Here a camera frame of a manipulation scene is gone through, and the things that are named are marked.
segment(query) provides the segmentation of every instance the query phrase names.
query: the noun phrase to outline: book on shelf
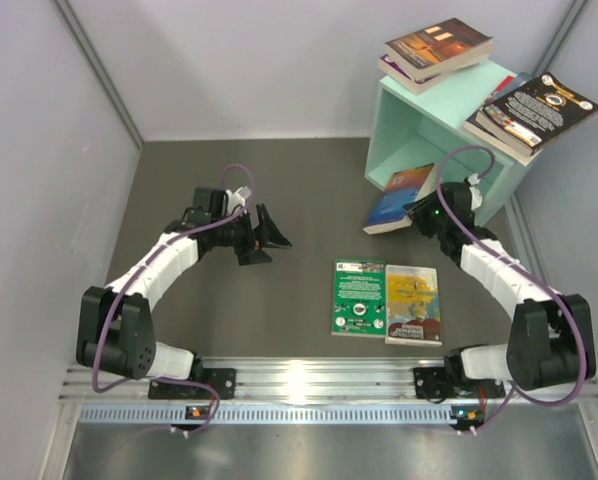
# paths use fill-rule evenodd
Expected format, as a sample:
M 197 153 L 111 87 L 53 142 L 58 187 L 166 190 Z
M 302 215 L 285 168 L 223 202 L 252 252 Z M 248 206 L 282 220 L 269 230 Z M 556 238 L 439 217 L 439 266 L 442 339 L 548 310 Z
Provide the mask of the book on shelf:
M 435 164 L 393 173 L 384 193 L 370 212 L 363 231 L 368 235 L 409 227 L 412 220 L 405 207 L 426 197 L 435 188 Z
M 409 33 L 384 45 L 385 52 L 415 82 L 488 58 L 493 40 L 457 18 Z
M 404 72 L 388 55 L 382 55 L 379 57 L 377 66 L 379 67 L 379 70 L 415 95 L 419 95 L 426 90 L 429 90 L 452 74 L 451 72 L 441 73 L 439 75 L 424 78 L 423 80 L 415 81 L 410 78 L 408 74 Z
M 385 342 L 442 344 L 439 286 L 434 268 L 386 266 Z
M 477 111 L 475 121 L 501 142 L 525 156 L 598 113 L 598 104 L 546 72 Z
M 385 270 L 378 260 L 335 260 L 333 335 L 385 336 Z
M 497 86 L 497 88 L 495 88 L 492 91 L 492 93 L 488 95 L 488 97 L 486 97 L 481 106 L 486 105 L 491 101 L 501 97 L 502 95 L 505 95 L 508 92 L 513 91 L 517 87 L 520 87 L 521 85 L 526 83 L 531 78 L 532 77 L 529 74 L 523 72 L 518 74 L 517 76 L 508 75 L 506 78 L 502 80 L 502 82 Z M 523 155 L 514 150 L 512 147 L 508 146 L 506 143 L 499 140 L 492 133 L 490 133 L 488 130 L 479 125 L 479 123 L 477 123 L 478 111 L 479 109 L 477 109 L 463 122 L 462 127 L 464 130 L 474 135 L 475 137 L 483 140 L 484 142 L 490 144 L 491 146 L 495 147 L 496 149 L 500 150 L 506 155 L 514 158 L 523 166 L 528 166 L 528 164 L 539 154 L 537 152 L 534 155 Z

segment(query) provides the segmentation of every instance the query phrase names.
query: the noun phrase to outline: black mounting bracket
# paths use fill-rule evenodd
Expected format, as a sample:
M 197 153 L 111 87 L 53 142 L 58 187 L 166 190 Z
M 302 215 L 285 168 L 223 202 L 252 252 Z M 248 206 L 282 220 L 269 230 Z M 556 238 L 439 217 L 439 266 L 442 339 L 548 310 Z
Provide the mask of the black mounting bracket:
M 234 368 L 204 368 L 201 358 L 197 357 L 192 365 L 190 380 L 211 386 L 217 391 L 221 400 L 235 398 L 237 370 Z M 208 390 L 202 388 L 161 383 L 157 379 L 150 382 L 148 398 L 150 400 L 210 400 L 211 395 Z
M 479 398 L 479 387 L 483 387 L 487 398 L 503 398 L 503 385 L 494 380 L 468 380 L 459 385 L 448 375 L 444 367 L 413 368 L 415 394 L 418 399 L 442 403 L 451 398 Z

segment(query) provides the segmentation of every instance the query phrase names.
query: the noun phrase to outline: metal frame edge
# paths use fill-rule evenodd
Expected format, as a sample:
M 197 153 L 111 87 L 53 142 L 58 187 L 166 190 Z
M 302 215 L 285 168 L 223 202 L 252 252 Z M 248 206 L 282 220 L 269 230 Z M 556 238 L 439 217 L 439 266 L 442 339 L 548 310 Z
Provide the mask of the metal frame edge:
M 38 480 L 63 478 L 80 416 L 80 404 L 58 406 L 46 453 L 36 477 Z
M 69 0 L 50 0 L 50 3 L 54 5 L 59 17 L 63 21 L 64 25 L 68 29 L 68 32 L 72 36 L 73 40 L 81 50 L 88 67 L 92 71 L 95 79 L 99 83 L 99 86 L 103 90 L 104 94 L 108 98 L 110 105 L 121 120 L 121 123 L 125 127 L 128 135 L 132 139 L 135 146 L 141 150 L 144 140 L 141 136 L 141 132 L 137 128 L 130 112 L 126 108 L 119 92 L 117 91 L 106 67 L 99 58 L 95 47 L 93 46 L 88 34 L 84 30 L 79 18 L 77 17 L 72 5 Z
M 553 39 L 537 62 L 533 70 L 534 75 L 538 75 L 550 68 L 589 3 L 590 0 L 572 1 Z M 532 234 L 532 225 L 526 214 L 523 199 L 518 192 L 515 192 L 510 201 L 505 205 L 505 211 L 512 241 L 517 250 L 517 257 L 532 273 L 550 283 L 547 269 Z M 592 453 L 598 466 L 598 399 L 582 399 L 579 402 L 579 410 Z

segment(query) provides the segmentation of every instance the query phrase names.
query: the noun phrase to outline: gray table surface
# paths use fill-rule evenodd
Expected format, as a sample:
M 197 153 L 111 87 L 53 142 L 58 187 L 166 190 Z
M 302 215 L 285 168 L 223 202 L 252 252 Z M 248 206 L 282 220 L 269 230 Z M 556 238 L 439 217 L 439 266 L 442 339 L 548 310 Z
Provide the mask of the gray table surface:
M 139 160 L 109 279 L 134 265 L 164 227 L 190 206 L 195 187 L 219 187 L 223 168 L 251 169 L 292 250 L 274 262 L 239 267 L 215 249 L 186 272 L 153 312 L 160 341 L 204 356 L 422 357 L 507 341 L 510 320 L 480 285 L 413 229 L 362 232 L 379 191 L 364 177 L 367 139 L 231 140 L 147 143 Z M 245 183 L 235 173 L 229 186 Z M 488 226 L 510 249 L 503 212 Z M 438 271 L 442 347 L 385 345 L 330 334 L 335 258 L 376 258 Z
M 407 425 L 219 425 L 188 441 L 167 431 L 133 437 L 145 428 L 80 424 L 64 478 L 598 479 L 576 406 L 514 405 L 476 437 Z

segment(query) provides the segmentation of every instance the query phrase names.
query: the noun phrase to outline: yellow book cover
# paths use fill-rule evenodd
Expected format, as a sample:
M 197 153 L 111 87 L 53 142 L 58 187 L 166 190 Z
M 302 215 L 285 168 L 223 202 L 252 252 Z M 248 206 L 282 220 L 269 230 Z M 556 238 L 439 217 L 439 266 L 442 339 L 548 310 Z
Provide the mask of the yellow book cover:
M 437 270 L 386 266 L 386 343 L 441 345 Z

